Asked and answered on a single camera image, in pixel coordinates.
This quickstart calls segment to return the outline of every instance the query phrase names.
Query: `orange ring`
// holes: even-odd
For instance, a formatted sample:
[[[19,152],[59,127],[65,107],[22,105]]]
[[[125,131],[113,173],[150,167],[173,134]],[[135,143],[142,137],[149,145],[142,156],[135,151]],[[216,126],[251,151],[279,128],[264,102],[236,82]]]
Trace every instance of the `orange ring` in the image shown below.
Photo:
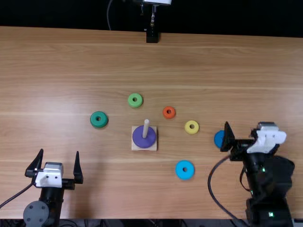
[[[175,115],[176,115],[176,110],[175,110],[174,107],[166,106],[166,107],[163,109],[163,116],[164,116],[166,119],[173,118]]]

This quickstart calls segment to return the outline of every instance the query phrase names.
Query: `blue ring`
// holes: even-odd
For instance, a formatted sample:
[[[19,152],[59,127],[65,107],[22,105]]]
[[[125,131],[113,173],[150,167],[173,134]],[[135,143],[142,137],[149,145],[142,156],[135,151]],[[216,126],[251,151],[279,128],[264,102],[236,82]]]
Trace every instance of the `blue ring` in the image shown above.
[[[223,130],[220,130],[220,131],[218,131],[215,134],[215,136],[214,136],[214,143],[217,146],[217,148],[221,148],[222,147],[223,137],[224,137],[224,131]]]
[[[191,162],[182,160],[176,164],[175,171],[176,171],[176,175],[181,180],[189,180],[190,178],[193,177],[193,175],[195,173],[195,168]]]

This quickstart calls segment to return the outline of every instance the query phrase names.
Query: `wooden base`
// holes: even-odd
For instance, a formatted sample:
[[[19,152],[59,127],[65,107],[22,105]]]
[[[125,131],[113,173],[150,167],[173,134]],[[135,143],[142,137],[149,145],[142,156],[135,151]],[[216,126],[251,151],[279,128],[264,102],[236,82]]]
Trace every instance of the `wooden base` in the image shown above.
[[[150,126],[156,133],[156,137],[158,139],[158,136],[157,136],[157,127],[156,126]],[[132,138],[132,150],[151,150],[151,151],[157,151],[157,139],[155,141],[155,143],[149,147],[149,148],[140,148],[138,147],[137,145],[135,145],[134,141],[133,141],[133,132],[135,131],[135,129],[138,128],[138,126],[132,126],[132,135],[131,135],[131,138]]]

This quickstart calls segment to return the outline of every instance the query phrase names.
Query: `yellow ring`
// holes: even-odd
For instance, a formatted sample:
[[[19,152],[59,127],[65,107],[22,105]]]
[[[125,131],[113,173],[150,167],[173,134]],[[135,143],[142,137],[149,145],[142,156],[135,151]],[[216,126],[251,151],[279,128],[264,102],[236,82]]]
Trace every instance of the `yellow ring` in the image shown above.
[[[185,123],[184,129],[188,134],[196,134],[199,131],[199,125],[195,121],[188,121]]]

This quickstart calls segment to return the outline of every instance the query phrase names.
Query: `black background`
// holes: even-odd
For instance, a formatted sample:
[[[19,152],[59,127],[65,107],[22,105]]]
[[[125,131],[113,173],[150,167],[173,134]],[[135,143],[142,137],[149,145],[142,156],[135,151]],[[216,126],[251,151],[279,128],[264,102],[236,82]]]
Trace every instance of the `black background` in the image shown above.
[[[7,0],[0,25],[107,30],[108,0]],[[113,30],[143,31],[140,5],[113,0]],[[303,37],[303,0],[172,0],[158,9],[159,30],[170,33]]]

